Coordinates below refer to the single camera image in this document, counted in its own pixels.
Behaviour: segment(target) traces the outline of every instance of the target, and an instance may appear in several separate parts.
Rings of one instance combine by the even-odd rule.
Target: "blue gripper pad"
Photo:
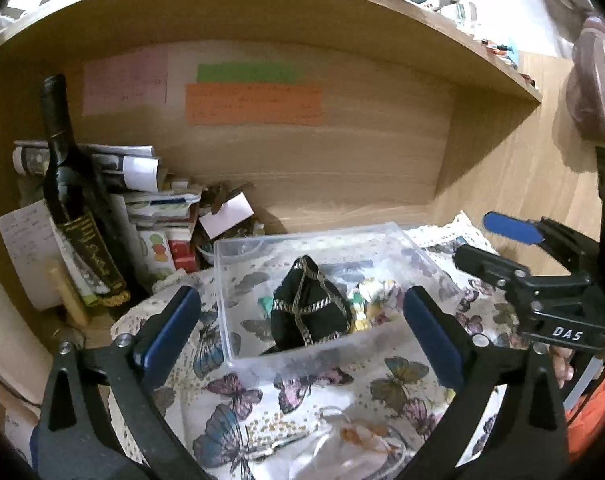
[[[464,386],[462,356],[436,316],[431,312],[434,308],[437,309],[435,312],[439,312],[438,317],[451,318],[451,321],[458,325],[454,328],[464,330],[457,319],[440,310],[440,307],[422,286],[413,286],[407,290],[403,302],[405,320],[425,351],[429,364],[442,386],[460,392]]]
[[[200,318],[200,294],[190,286],[181,286],[164,311],[175,311],[164,323],[148,350],[142,355],[143,376],[140,384],[148,392],[161,387],[185,347]]]
[[[487,231],[522,244],[535,245],[543,241],[542,234],[534,224],[518,218],[491,211],[483,217],[482,223]]]

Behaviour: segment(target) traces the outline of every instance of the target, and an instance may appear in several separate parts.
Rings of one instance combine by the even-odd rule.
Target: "wine bottle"
[[[50,152],[42,190],[63,244],[88,285],[89,294],[84,290],[81,296],[88,306],[115,308],[122,315],[147,294],[135,280],[102,174],[73,138],[62,74],[44,80],[41,106]]]

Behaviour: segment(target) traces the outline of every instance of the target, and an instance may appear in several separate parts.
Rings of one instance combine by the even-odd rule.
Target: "screw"
[[[473,344],[479,348],[489,346],[489,338],[484,334],[476,334],[471,338]]]
[[[69,352],[71,352],[72,348],[73,343],[70,343],[69,341],[63,341],[58,347],[58,352],[60,353],[60,355],[67,355]]]
[[[544,355],[547,353],[547,347],[541,342],[536,342],[533,344],[533,351],[538,355]]]
[[[131,334],[121,334],[116,339],[114,339],[114,342],[116,343],[116,346],[118,348],[125,348],[129,346],[133,340],[134,336],[132,336]]]

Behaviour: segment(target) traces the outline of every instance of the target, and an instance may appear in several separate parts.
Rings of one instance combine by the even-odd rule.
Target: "clear plastic box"
[[[443,309],[460,301],[461,291],[451,278],[392,222],[317,233],[219,240],[214,244],[214,258],[222,351],[226,364],[245,385],[319,374],[367,360],[411,336],[400,312],[393,320],[363,332],[260,355],[274,344],[270,321],[260,302],[273,297],[294,260],[304,254],[342,292],[365,278],[376,278],[394,280],[403,291],[423,285]]]

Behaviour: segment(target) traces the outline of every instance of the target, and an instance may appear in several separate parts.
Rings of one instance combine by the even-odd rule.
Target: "bottle label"
[[[73,248],[74,263],[104,306],[120,306],[131,299],[127,285],[111,258],[90,212],[66,224],[60,233]]]

